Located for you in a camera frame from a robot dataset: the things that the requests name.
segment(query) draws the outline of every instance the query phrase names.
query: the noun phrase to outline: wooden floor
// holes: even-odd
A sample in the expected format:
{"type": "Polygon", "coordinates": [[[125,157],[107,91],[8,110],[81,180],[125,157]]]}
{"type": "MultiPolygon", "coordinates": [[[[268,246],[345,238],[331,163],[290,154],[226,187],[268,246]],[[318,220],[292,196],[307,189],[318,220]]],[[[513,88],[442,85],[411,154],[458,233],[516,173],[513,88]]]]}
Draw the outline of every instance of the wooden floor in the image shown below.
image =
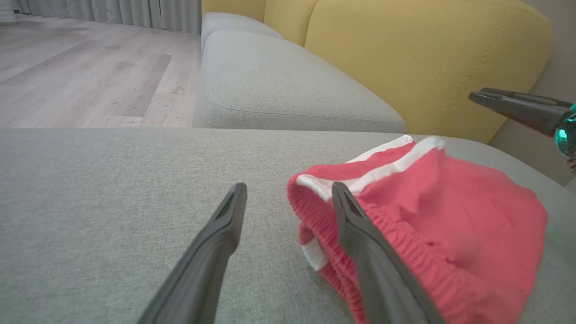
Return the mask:
{"type": "Polygon", "coordinates": [[[0,26],[0,128],[186,127],[200,36],[18,15],[0,26]]]}

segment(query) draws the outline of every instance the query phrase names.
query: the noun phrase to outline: gray fabric upholstery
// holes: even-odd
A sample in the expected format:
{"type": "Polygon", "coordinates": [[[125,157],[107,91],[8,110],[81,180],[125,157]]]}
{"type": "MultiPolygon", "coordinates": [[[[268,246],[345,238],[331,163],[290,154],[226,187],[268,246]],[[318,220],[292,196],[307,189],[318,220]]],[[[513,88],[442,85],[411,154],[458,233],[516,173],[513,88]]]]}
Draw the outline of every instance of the gray fabric upholstery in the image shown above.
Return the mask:
{"type": "Polygon", "coordinates": [[[202,54],[208,36],[220,29],[234,29],[284,39],[279,32],[258,20],[233,13],[209,12],[202,17],[202,43],[200,45],[202,54]]]}
{"type": "Polygon", "coordinates": [[[287,40],[221,30],[205,45],[193,127],[401,133],[386,102],[287,40]]]}
{"type": "MultiPolygon", "coordinates": [[[[216,129],[0,130],[0,312],[6,323],[135,322],[235,182],[248,185],[218,323],[350,323],[307,264],[288,179],[398,134],[216,129]]],[[[526,323],[576,318],[575,196],[489,146],[448,153],[499,169],[547,208],[526,323]]]]}

